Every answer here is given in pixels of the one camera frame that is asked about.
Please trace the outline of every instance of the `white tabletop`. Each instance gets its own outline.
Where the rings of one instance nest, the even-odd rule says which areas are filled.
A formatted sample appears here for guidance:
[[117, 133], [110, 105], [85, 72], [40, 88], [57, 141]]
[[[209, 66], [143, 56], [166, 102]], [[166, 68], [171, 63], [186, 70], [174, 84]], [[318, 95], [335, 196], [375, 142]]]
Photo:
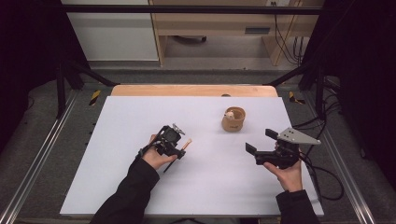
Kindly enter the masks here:
[[[224, 111], [245, 109], [243, 129], [227, 133]], [[139, 148], [164, 125], [175, 123], [182, 135], [177, 148], [191, 138], [181, 160], [163, 173], [151, 192], [148, 217], [263, 217], [278, 215], [276, 177], [245, 151], [274, 150], [265, 129], [282, 132], [290, 126], [279, 97], [152, 97], [109, 96], [103, 107], [61, 214], [92, 216], [117, 189]], [[303, 166], [303, 184], [315, 213], [323, 215], [312, 181]]]

